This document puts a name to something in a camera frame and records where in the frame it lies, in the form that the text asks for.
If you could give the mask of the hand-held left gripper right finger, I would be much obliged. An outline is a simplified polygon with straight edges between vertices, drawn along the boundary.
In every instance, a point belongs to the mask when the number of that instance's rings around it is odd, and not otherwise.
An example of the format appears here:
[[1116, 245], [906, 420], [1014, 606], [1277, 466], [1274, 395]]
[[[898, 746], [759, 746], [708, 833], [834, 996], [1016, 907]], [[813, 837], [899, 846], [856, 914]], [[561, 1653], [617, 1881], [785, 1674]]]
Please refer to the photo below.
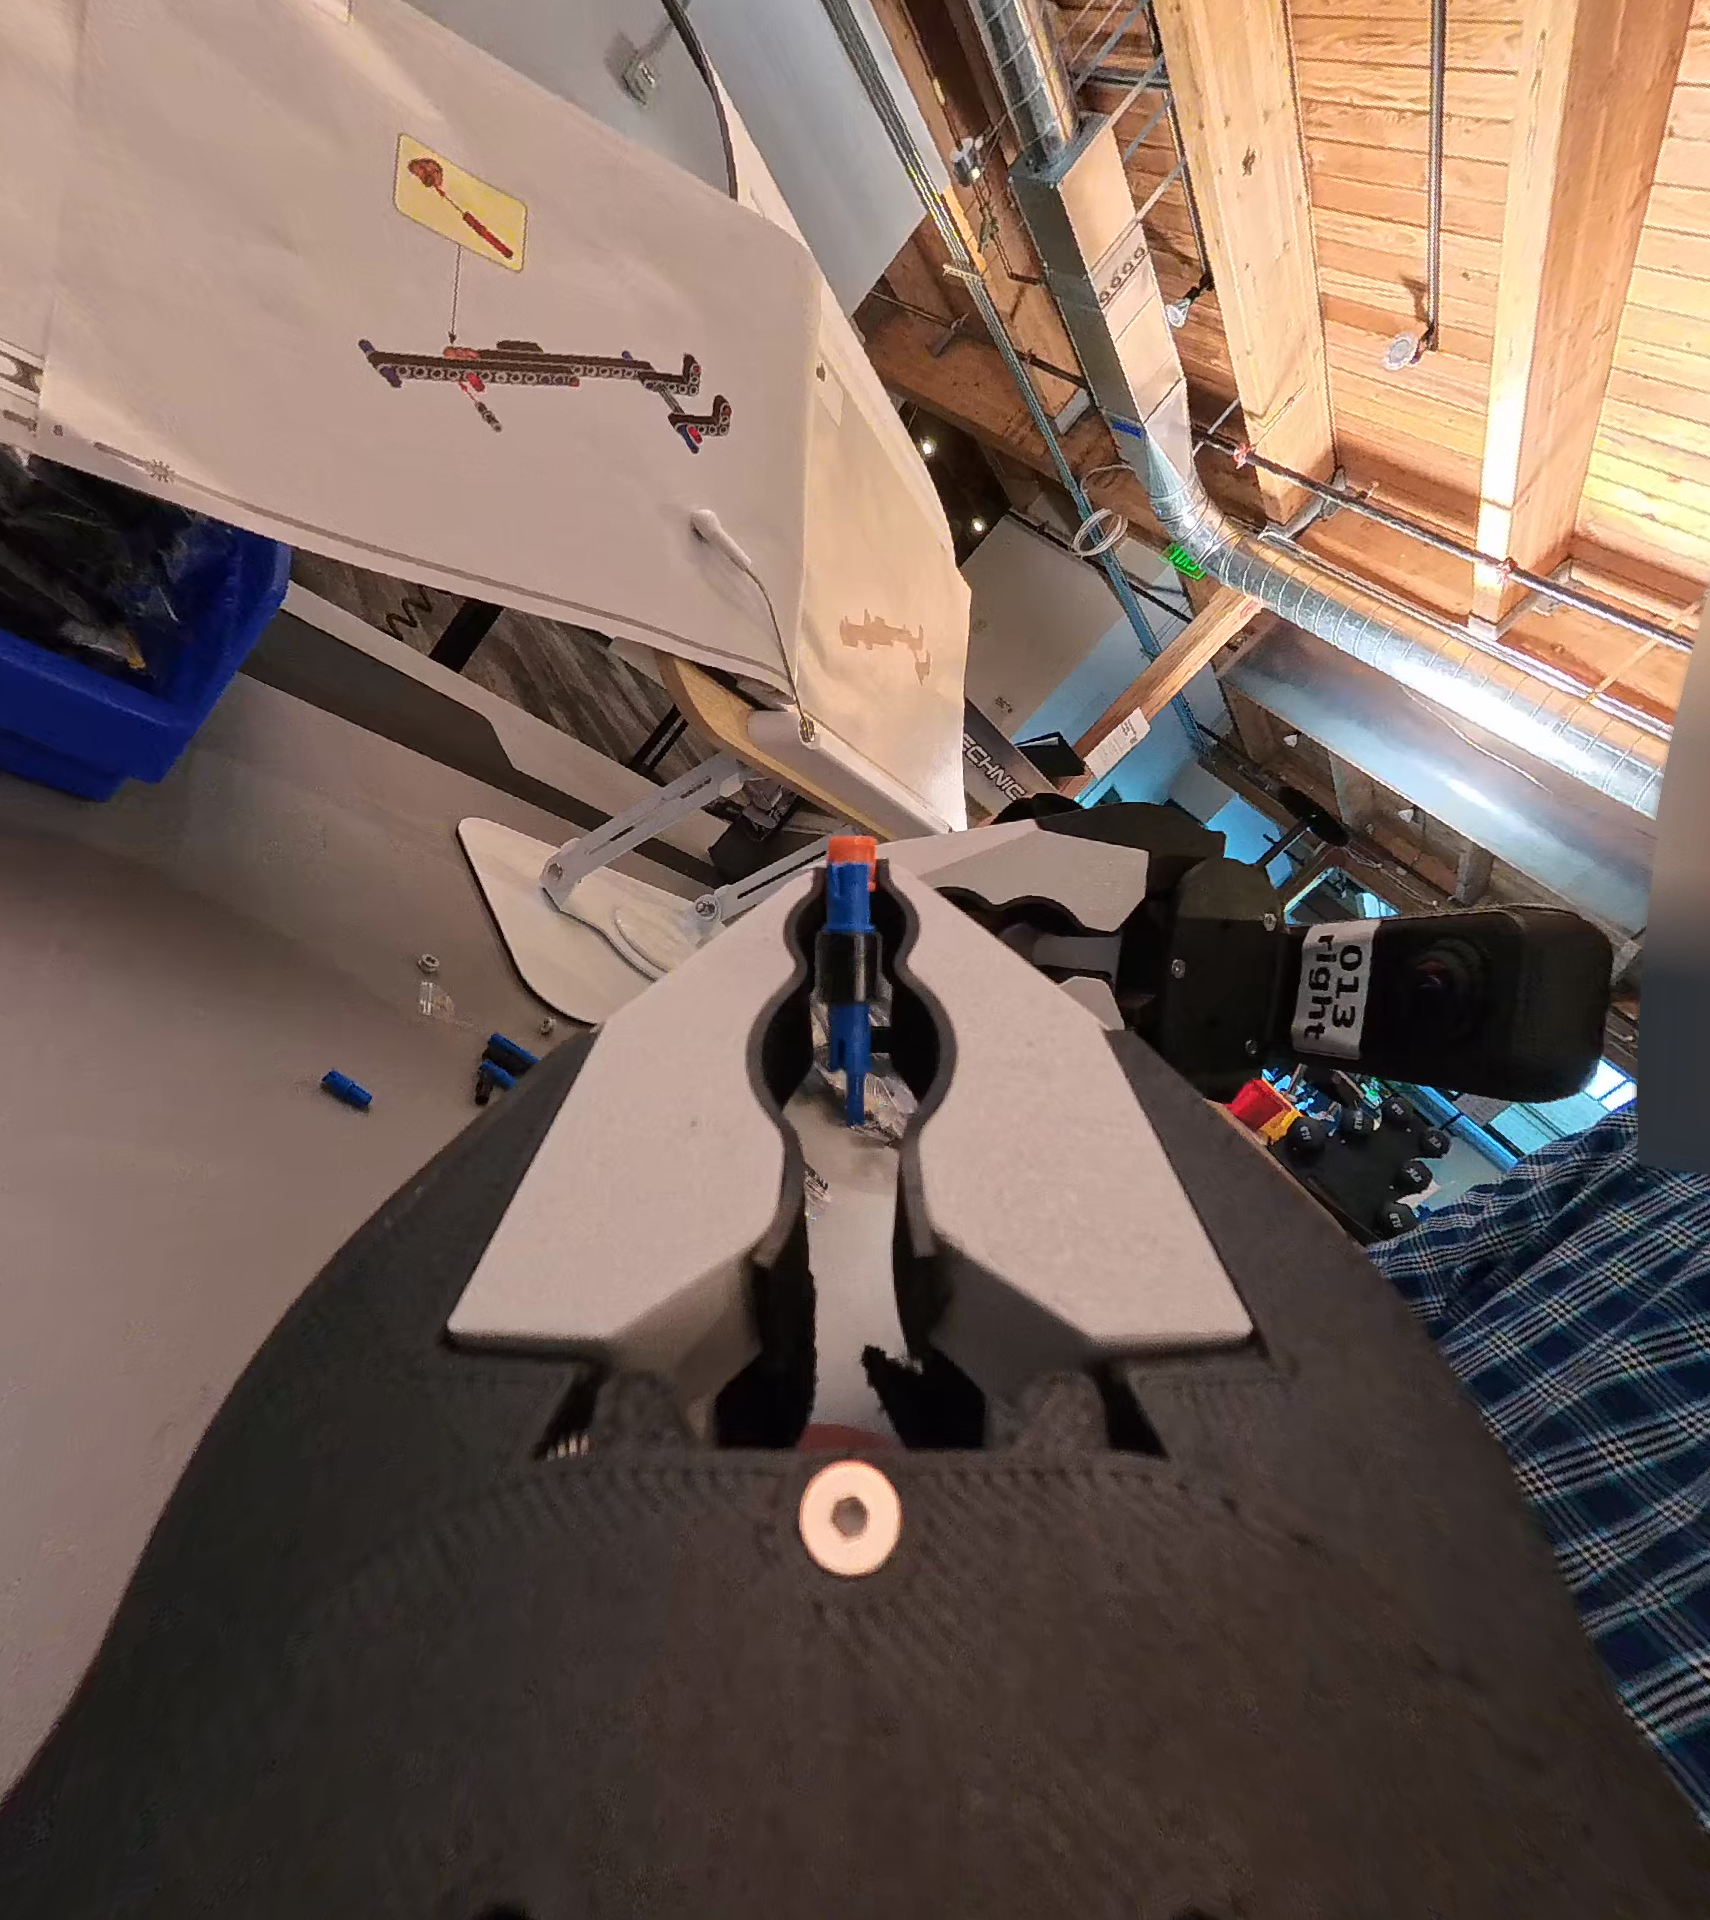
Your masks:
[[996, 1406], [1080, 1378], [1148, 1433], [1148, 1378], [1253, 1365], [1253, 1310], [1177, 1169], [1189, 1087], [885, 868], [891, 1065], [915, 1097], [895, 1202], [885, 1415], [908, 1449], [981, 1449]]

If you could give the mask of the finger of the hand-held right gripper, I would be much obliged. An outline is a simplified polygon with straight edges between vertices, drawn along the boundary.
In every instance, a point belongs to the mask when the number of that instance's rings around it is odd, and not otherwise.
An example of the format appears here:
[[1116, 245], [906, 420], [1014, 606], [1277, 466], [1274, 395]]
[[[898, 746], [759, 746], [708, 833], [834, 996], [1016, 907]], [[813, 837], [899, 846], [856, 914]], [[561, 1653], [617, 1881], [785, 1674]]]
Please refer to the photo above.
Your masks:
[[1116, 1000], [1123, 958], [1119, 932], [1044, 932], [1042, 971], [1060, 984], [1105, 1033], [1124, 1033], [1128, 1018]]
[[1099, 837], [1059, 833], [1059, 817], [1005, 821], [964, 833], [898, 837], [877, 846], [891, 873], [927, 889], [974, 896], [987, 905], [1039, 900], [1044, 905], [1142, 905], [1153, 854]]

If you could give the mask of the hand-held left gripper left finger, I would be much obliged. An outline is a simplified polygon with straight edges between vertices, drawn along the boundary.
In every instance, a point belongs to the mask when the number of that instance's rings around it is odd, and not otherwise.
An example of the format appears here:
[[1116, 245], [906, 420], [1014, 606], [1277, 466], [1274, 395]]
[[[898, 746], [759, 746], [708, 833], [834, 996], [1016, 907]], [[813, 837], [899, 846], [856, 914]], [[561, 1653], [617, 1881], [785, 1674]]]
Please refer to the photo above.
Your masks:
[[611, 1015], [548, 1120], [448, 1335], [662, 1377], [716, 1435], [785, 1449], [816, 1403], [802, 1145], [820, 873]]

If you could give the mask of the black toy beam assembly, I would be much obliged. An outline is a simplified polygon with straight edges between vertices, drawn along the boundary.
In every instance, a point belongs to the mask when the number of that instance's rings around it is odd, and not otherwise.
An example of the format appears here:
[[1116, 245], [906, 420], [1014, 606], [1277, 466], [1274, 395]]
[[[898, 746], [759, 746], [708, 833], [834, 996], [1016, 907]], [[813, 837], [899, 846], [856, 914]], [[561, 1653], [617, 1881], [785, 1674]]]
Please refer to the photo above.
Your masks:
[[841, 833], [828, 842], [822, 926], [816, 932], [816, 1000], [828, 1041], [828, 1075], [841, 1077], [845, 1126], [867, 1125], [871, 1064], [871, 996], [880, 940], [871, 921], [877, 842]]

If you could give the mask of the person's right forearm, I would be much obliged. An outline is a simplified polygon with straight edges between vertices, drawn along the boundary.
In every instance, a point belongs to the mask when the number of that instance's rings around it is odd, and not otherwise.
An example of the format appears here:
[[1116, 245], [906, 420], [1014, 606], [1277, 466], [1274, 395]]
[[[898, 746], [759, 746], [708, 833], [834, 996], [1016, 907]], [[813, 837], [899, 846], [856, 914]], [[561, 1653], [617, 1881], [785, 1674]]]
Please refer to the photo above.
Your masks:
[[1516, 1471], [1631, 1717], [1710, 1833], [1710, 1173], [1636, 1105], [1373, 1263]]

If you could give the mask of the black toy set box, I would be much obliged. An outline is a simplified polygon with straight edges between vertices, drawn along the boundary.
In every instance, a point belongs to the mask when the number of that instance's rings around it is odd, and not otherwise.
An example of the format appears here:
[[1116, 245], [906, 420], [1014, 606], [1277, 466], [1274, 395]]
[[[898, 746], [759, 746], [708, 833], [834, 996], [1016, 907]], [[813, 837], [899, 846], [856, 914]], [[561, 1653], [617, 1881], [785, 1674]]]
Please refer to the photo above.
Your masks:
[[1012, 804], [1046, 792], [1028, 756], [1014, 746], [977, 707], [964, 707], [964, 803], [973, 828], [996, 821]]

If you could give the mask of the black dumbbell rack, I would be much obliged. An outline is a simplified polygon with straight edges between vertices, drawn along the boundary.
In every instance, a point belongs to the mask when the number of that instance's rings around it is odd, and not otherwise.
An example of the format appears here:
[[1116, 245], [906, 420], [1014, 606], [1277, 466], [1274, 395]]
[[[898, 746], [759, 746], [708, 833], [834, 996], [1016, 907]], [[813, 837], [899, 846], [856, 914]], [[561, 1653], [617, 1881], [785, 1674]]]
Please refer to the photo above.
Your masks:
[[1360, 1244], [1407, 1231], [1520, 1163], [1450, 1097], [1335, 1069], [1255, 1077], [1227, 1115]]

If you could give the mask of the white wooden book stand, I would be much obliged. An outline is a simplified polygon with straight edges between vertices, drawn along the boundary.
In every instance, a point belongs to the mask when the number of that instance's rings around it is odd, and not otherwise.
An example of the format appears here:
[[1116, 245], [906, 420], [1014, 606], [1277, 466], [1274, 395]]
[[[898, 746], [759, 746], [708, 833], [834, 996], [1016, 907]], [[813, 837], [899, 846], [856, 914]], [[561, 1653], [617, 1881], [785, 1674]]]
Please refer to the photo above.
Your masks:
[[869, 829], [883, 843], [960, 833], [966, 825], [958, 725], [937, 753], [933, 776], [908, 785], [820, 718], [753, 707], [716, 675], [674, 656], [659, 664], [677, 713], [710, 746], [694, 772], [649, 789], [604, 828], [561, 846], [486, 818], [458, 825], [462, 851], [524, 987], [583, 1027], [609, 1022], [724, 926], [824, 864], [828, 836], [808, 837], [759, 873], [710, 883], [691, 900], [617, 868], [669, 828], [740, 797], [748, 781], [769, 776], [805, 797], [834, 828]]

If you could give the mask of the blue plastic parts bin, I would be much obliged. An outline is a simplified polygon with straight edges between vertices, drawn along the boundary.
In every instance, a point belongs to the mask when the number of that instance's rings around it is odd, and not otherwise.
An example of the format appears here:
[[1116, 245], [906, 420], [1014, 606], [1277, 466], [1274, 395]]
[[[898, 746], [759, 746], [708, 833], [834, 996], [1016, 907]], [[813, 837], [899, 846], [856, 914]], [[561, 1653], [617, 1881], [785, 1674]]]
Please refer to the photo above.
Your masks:
[[293, 549], [236, 528], [190, 588], [157, 686], [133, 686], [0, 628], [0, 772], [107, 803], [158, 782], [282, 614]]

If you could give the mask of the pile of clear parts bags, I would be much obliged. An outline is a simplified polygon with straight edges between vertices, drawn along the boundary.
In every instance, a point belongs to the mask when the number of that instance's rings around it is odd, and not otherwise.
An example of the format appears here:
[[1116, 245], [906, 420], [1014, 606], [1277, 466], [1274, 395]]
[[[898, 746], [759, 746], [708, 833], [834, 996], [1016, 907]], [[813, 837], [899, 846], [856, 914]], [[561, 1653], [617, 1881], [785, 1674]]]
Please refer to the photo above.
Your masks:
[[0, 445], [0, 631], [41, 653], [186, 697], [273, 571], [236, 528]]

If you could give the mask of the white instruction booklet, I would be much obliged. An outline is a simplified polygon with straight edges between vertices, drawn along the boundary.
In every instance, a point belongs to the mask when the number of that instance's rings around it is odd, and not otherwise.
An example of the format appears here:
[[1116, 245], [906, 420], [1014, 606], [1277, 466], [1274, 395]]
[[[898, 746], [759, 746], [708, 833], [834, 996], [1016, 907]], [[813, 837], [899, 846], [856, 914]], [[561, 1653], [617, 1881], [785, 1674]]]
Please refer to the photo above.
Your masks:
[[970, 588], [724, 119], [713, 187], [411, 4], [0, 4], [0, 441], [792, 707], [710, 507], [923, 785]]

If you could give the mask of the silver ventilation duct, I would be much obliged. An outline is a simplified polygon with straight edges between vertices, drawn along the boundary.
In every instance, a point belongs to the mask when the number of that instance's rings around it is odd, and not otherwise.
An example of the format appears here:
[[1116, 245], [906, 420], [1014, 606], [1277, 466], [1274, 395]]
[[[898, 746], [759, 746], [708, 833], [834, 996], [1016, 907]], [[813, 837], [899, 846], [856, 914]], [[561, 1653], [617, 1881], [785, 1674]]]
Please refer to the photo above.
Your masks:
[[1177, 337], [1109, 123], [1024, 133], [1007, 184], [1094, 406], [1157, 525], [1209, 577], [1602, 797], [1657, 817], [1670, 742], [1653, 721], [1560, 668], [1471, 638], [1255, 534], [1205, 492]]

